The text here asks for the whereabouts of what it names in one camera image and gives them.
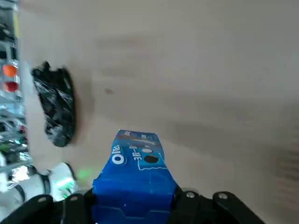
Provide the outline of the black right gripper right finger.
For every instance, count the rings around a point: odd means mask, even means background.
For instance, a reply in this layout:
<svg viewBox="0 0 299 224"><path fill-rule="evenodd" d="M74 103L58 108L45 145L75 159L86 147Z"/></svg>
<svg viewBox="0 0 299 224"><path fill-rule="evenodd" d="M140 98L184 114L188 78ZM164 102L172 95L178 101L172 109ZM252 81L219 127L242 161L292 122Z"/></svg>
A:
<svg viewBox="0 0 299 224"><path fill-rule="evenodd" d="M206 198L191 190L176 189L172 201L174 224L263 224L243 201L228 191Z"/></svg>

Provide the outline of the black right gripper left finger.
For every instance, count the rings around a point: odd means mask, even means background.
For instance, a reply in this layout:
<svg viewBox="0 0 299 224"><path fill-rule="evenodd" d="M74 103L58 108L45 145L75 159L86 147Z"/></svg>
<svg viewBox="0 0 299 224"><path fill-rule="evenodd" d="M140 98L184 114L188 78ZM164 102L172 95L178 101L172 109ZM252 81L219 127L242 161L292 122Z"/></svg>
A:
<svg viewBox="0 0 299 224"><path fill-rule="evenodd" d="M11 212L2 224L93 224L92 207L96 196L91 190L75 193L55 202L50 195L37 195Z"/></svg>

